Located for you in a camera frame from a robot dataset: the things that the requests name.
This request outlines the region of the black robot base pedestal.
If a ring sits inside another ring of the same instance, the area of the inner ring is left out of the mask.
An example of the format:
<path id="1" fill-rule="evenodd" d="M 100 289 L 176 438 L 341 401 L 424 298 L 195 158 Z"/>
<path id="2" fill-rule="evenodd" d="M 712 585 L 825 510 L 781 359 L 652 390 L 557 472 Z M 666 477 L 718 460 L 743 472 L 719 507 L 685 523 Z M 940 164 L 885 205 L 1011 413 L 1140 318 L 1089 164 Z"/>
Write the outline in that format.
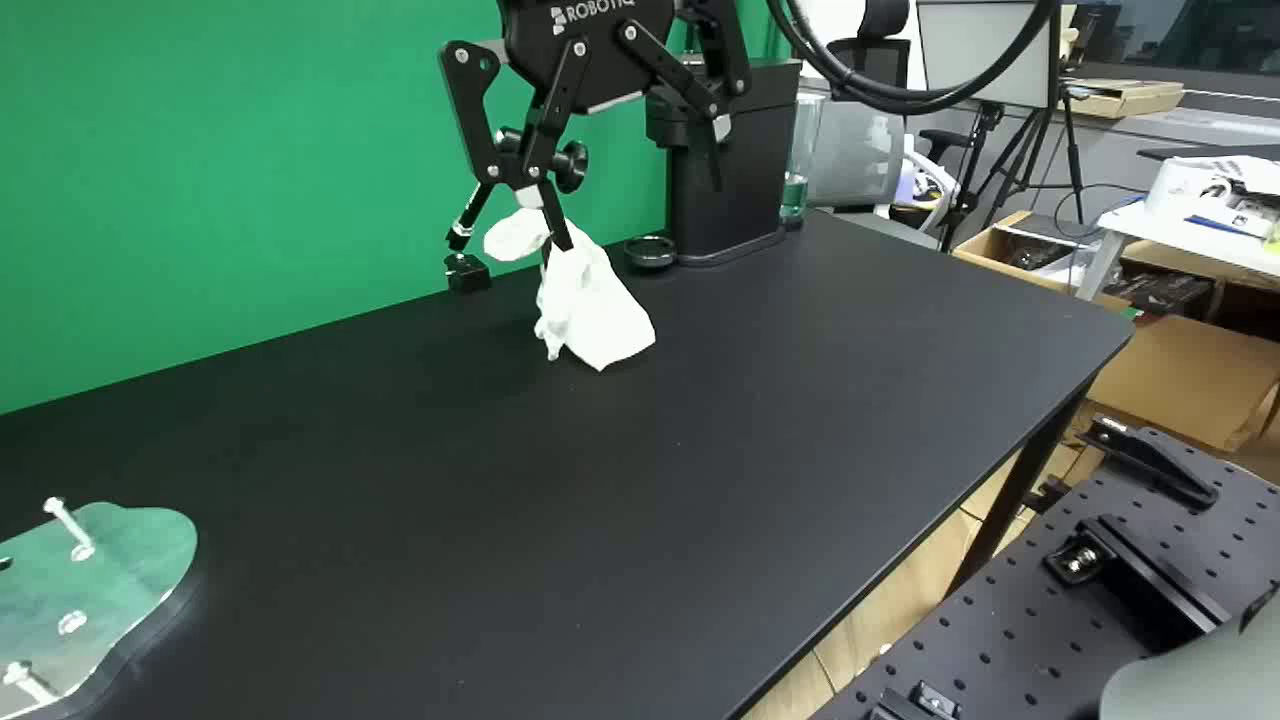
<path id="1" fill-rule="evenodd" d="M 712 261 L 781 226 L 802 65 L 758 65 L 718 143 L 674 94 L 650 98 L 650 134 L 667 152 L 667 235 L 680 261 Z"/>

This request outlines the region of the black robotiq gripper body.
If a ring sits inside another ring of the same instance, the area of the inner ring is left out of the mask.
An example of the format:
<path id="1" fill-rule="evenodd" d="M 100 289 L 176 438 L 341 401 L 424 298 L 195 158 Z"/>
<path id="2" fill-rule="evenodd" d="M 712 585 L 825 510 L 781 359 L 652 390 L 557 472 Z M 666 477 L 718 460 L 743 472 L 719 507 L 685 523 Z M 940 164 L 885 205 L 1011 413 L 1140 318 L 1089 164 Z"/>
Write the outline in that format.
<path id="1" fill-rule="evenodd" d="M 509 65 L 537 92 L 552 88 L 565 53 L 586 46 L 581 112 L 652 85 L 652 71 L 621 45 L 625 23 L 666 40 L 678 19 L 678 0 L 496 0 L 496 9 Z"/>

